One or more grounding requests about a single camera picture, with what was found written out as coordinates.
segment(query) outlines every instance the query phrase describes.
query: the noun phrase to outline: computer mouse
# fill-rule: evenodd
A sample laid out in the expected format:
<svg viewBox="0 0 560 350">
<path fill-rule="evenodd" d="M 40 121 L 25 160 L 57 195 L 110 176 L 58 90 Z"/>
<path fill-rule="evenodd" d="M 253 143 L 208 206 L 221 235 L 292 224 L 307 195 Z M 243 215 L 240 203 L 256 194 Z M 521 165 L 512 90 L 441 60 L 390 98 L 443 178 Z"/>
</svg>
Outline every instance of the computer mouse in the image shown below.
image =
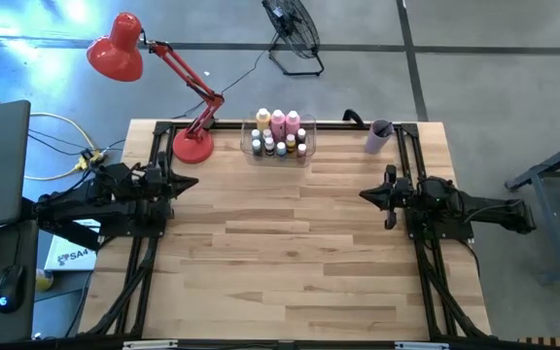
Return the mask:
<svg viewBox="0 0 560 350">
<path fill-rule="evenodd" d="M 25 268 L 13 264 L 1 271 L 0 276 L 0 312 L 10 313 L 18 310 L 23 303 L 25 287 Z"/>
</svg>

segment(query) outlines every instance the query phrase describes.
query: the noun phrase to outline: purple cup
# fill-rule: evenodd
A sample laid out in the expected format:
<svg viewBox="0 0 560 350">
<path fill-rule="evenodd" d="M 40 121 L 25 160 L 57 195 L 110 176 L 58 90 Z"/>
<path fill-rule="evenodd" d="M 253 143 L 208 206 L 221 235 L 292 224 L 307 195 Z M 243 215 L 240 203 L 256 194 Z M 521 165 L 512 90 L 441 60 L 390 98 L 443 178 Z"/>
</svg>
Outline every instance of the purple cup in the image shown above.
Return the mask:
<svg viewBox="0 0 560 350">
<path fill-rule="evenodd" d="M 372 122 L 370 124 L 370 130 L 368 131 L 365 152 L 371 155 L 377 155 L 393 133 L 395 133 L 395 127 L 391 122 L 384 120 Z"/>
</svg>

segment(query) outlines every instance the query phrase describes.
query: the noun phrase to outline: concrete floor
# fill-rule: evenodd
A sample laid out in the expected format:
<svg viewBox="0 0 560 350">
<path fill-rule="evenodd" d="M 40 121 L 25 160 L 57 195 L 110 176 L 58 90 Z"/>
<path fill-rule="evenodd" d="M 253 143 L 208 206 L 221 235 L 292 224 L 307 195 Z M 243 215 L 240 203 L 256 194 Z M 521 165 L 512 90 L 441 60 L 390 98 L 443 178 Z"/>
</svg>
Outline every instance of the concrete floor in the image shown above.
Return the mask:
<svg viewBox="0 0 560 350">
<path fill-rule="evenodd" d="M 255 72 L 226 93 L 218 118 L 241 119 L 264 105 L 306 111 L 319 119 L 339 119 L 353 108 L 369 120 L 444 122 L 460 188 L 495 197 L 512 196 L 504 180 L 560 149 L 560 1 L 405 0 L 414 45 L 444 47 L 449 53 L 479 47 L 483 52 L 434 54 L 417 48 L 416 69 L 406 60 L 411 62 L 413 53 L 395 49 L 408 44 L 395 0 L 303 2 L 322 44 L 343 45 L 321 52 L 326 72 L 318 79 L 292 79 L 262 59 Z M 123 139 L 130 119 L 169 118 L 195 105 L 196 96 L 155 57 L 144 55 L 144 76 L 130 84 L 110 81 L 87 64 L 83 47 L 107 33 L 120 11 L 139 16 L 150 37 L 176 43 L 221 43 L 235 49 L 231 44 L 266 44 L 273 35 L 258 0 L 0 0 L 0 99 L 28 99 L 33 112 L 72 118 L 100 146 Z M 221 89 L 250 69 L 260 53 L 253 47 L 210 51 L 200 45 L 200 50 L 180 53 L 196 71 L 210 73 L 204 78 L 209 86 Z M 486 48 L 513 50 L 492 54 Z M 528 48 L 539 48 L 540 54 L 518 54 Z M 288 64 L 313 63 L 290 52 L 280 56 Z M 410 82 L 410 74 L 417 72 L 421 87 Z M 418 88 L 426 115 L 416 112 Z M 69 125 L 54 120 L 33 119 L 31 127 L 83 142 L 70 135 Z M 53 175 L 73 161 L 30 141 L 26 174 Z M 27 181 L 23 194 L 35 199 L 77 179 Z M 528 189 L 516 195 L 534 202 Z M 560 284 L 538 282 L 541 272 L 556 267 L 539 224 L 528 236 L 474 226 L 496 336 L 560 336 Z M 49 242 L 41 234 L 39 263 Z M 84 273 L 63 276 L 52 293 L 78 289 L 85 279 Z M 35 332 L 62 336 L 78 300 L 79 293 L 71 293 L 37 302 Z"/>
</svg>

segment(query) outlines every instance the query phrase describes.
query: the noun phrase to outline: fan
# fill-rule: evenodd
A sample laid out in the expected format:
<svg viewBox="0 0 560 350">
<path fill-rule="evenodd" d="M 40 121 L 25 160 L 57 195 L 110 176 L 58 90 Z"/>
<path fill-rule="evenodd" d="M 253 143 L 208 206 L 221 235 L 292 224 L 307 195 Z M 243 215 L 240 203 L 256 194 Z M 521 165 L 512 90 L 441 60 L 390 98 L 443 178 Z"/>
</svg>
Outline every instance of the fan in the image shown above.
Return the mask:
<svg viewBox="0 0 560 350">
<path fill-rule="evenodd" d="M 312 18 L 299 0 L 262 0 L 271 24 L 276 29 L 276 36 L 269 48 L 269 58 L 288 76 L 319 76 L 324 66 L 319 58 L 319 34 Z M 278 40 L 282 38 L 291 46 L 291 50 L 301 58 L 317 58 L 321 70 L 317 72 L 288 72 L 273 56 Z"/>
</svg>

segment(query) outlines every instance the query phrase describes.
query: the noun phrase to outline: bottle cap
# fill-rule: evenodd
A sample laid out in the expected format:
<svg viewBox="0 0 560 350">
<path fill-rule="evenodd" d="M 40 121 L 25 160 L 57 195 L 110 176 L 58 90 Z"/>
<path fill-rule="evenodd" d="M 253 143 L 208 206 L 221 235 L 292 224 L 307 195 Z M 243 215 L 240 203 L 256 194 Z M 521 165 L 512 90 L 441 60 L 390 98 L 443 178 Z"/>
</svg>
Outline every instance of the bottle cap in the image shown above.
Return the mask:
<svg viewBox="0 0 560 350">
<path fill-rule="evenodd" d="M 282 113 L 282 111 L 280 110 L 275 110 L 273 111 L 273 115 L 271 115 L 273 118 L 284 118 L 284 113 Z"/>
<path fill-rule="evenodd" d="M 291 121 L 294 121 L 294 120 L 296 120 L 297 118 L 299 118 L 299 114 L 298 114 L 298 112 L 296 112 L 296 111 L 291 111 L 291 112 L 289 112 L 289 114 L 287 115 L 287 117 L 288 117 Z"/>
</svg>

